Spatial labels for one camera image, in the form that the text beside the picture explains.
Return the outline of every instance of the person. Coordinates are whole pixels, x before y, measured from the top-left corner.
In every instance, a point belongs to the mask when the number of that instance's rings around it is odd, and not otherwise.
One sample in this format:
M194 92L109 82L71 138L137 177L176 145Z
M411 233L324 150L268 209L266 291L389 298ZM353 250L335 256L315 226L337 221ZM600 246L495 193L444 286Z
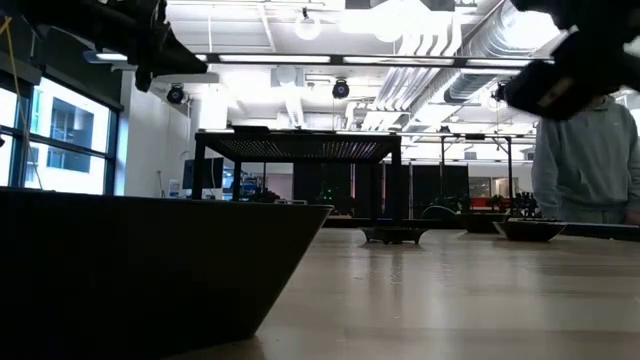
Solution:
M596 96L569 121L542 119L532 182L545 218L640 225L638 130L629 110Z

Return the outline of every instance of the security camera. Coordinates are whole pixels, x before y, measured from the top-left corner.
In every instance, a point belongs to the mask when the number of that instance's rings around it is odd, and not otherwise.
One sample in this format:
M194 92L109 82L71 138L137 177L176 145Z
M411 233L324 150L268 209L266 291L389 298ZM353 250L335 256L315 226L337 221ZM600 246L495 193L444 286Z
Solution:
M349 96L349 85L347 85L347 80L338 79L336 80L336 84L333 85L333 98L334 99L344 99Z
M184 93L183 84L173 84L167 93L167 101L174 105L182 105L187 101L187 95Z

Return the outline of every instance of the gray hoodie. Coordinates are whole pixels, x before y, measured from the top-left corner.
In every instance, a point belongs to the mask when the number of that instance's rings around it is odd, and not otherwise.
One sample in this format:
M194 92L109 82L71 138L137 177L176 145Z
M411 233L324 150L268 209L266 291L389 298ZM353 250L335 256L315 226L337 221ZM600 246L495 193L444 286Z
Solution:
M563 204L640 211L638 130L629 110L607 97L569 121L540 121L532 181L545 217L560 218Z

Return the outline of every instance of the monitor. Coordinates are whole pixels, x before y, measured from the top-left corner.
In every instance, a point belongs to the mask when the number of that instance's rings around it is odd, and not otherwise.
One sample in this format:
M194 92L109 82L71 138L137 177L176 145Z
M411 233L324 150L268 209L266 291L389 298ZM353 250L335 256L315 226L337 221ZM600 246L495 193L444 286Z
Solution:
M202 188L203 189L221 189L222 188L222 167L224 158L204 159L204 169L202 172ZM185 160L184 173L182 175L182 188L193 188L193 165L194 160Z

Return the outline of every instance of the desk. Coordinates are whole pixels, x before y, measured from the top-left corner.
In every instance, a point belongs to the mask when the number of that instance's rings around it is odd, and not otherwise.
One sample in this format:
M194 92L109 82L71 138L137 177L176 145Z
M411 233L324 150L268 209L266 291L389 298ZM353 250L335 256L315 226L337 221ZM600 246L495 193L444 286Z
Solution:
M324 229L256 338L171 360L634 360L640 245Z

